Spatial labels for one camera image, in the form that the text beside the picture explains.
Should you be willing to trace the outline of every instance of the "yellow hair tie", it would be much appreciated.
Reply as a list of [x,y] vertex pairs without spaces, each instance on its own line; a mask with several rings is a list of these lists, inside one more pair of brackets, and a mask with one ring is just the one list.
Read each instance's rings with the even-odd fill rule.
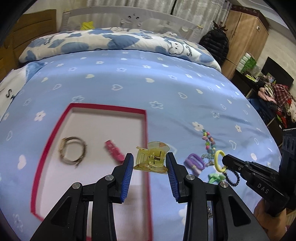
[[225,153],[222,150],[217,150],[215,153],[215,157],[214,157],[214,165],[215,168],[218,172],[225,172],[226,171],[226,166],[224,165],[222,168],[219,167],[218,165],[218,155],[221,154],[221,156],[225,156]]

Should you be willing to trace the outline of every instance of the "plaid cloth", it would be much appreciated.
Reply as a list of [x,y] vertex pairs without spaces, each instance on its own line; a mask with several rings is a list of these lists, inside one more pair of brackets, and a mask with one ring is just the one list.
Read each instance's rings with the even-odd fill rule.
[[275,100],[278,103],[278,111],[282,112],[288,100],[293,99],[286,85],[274,85]]

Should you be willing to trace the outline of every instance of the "black television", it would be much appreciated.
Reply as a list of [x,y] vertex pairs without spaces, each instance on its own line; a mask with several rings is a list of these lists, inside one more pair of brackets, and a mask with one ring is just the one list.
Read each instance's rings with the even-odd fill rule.
[[272,58],[268,57],[262,70],[262,74],[267,75],[270,73],[275,79],[276,84],[286,85],[288,88],[291,87],[294,79],[285,71],[278,63]]

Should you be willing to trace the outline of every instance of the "gold bracelet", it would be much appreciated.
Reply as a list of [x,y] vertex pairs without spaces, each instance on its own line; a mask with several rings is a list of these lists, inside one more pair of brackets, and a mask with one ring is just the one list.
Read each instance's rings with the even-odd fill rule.
[[222,168],[219,167],[218,165],[218,156],[219,154],[221,154],[221,156],[225,156],[225,153],[222,151],[222,150],[217,150],[216,153],[215,153],[215,156],[214,156],[214,165],[215,165],[215,168],[218,172],[225,172],[226,171],[226,168],[227,166],[223,166]]
[[[71,140],[78,140],[80,145],[83,147],[82,150],[82,154],[80,157],[78,157],[76,160],[69,160],[68,158],[65,158],[65,152],[66,152],[66,147],[67,147],[67,143],[68,141]],[[61,160],[67,164],[76,164],[76,166],[79,165],[79,163],[83,160],[83,158],[85,157],[86,154],[86,143],[79,137],[67,137],[67,138],[63,138],[61,140],[61,144],[59,146],[59,156],[61,158]]]

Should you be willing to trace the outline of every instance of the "yellow hair claw clip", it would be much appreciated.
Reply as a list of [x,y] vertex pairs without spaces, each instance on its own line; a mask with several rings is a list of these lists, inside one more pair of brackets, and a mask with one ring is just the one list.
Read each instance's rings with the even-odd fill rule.
[[219,154],[221,154],[221,156],[225,156],[225,153],[222,151],[222,150],[217,150],[216,153],[215,153],[215,156],[214,156],[214,165],[215,165],[215,168],[218,172],[225,172],[226,171],[226,168],[227,166],[223,166],[222,168],[219,167],[218,165],[218,156]]
[[139,149],[136,159],[135,170],[146,172],[166,173],[164,166],[165,155],[169,151],[169,146],[163,142],[149,142],[148,149],[137,147]]

